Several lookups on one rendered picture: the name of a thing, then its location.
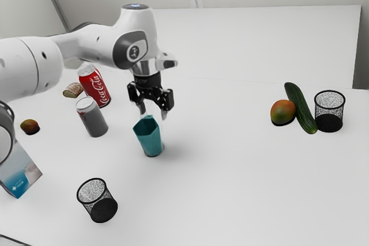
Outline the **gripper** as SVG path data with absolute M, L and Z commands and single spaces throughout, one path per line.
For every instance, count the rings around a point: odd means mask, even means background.
M 161 119 L 166 120 L 168 111 L 174 107 L 174 94 L 172 89 L 163 89 L 160 72 L 150 76 L 134 76 L 134 81 L 127 85 L 131 102 L 135 103 L 140 112 L 140 118 L 146 116 L 144 100 L 154 102 L 161 112 Z

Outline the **teal faceted mug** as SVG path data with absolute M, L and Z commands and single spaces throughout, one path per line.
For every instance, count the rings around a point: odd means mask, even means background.
M 162 153 L 164 145 L 161 140 L 160 127 L 152 115 L 141 118 L 133 126 L 133 132 L 146 156 L 156 157 Z

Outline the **silver soda can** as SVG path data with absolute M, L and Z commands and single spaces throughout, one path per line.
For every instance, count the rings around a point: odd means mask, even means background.
M 108 125 L 95 100 L 86 96 L 76 103 L 76 111 L 91 137 L 103 136 L 108 131 Z

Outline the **red soda can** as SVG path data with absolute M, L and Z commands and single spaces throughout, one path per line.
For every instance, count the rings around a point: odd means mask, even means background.
M 110 93 L 100 72 L 94 65 L 83 66 L 77 74 L 85 94 L 92 97 L 99 108 L 103 108 L 110 103 Z

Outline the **brown bread roll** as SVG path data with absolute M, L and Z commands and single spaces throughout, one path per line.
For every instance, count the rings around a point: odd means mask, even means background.
M 77 98 L 84 91 L 79 82 L 70 83 L 62 92 L 62 95 L 67 98 Z

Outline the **black mesh pen holder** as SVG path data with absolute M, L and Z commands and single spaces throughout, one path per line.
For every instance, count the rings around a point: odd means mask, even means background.
M 118 203 L 107 188 L 106 182 L 98 177 L 83 182 L 76 198 L 95 223 L 105 223 L 111 220 L 118 211 Z
M 334 133 L 343 127 L 345 96 L 336 90 L 323 90 L 314 97 L 318 130 Z

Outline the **small red-green mango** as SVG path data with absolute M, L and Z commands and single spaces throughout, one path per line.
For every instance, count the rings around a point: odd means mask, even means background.
M 38 122 L 34 119 L 25 119 L 20 123 L 20 128 L 27 135 L 33 135 L 40 131 L 40 126 Z

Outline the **large red-green mango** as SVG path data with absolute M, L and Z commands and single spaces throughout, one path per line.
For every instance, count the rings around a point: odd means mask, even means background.
M 290 100 L 278 100 L 270 109 L 270 118 L 274 125 L 283 126 L 291 123 L 296 115 L 296 106 Z

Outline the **blue and white carton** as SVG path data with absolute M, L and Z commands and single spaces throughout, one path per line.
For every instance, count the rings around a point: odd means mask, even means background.
M 25 149 L 15 140 L 12 152 L 0 165 L 0 186 L 19 199 L 42 175 Z

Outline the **dark green cucumber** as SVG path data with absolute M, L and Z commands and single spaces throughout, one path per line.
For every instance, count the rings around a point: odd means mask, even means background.
M 311 114 L 306 99 L 301 89 L 294 83 L 284 84 L 288 100 L 293 102 L 296 108 L 296 118 L 301 128 L 308 134 L 315 134 L 318 131 L 317 123 Z

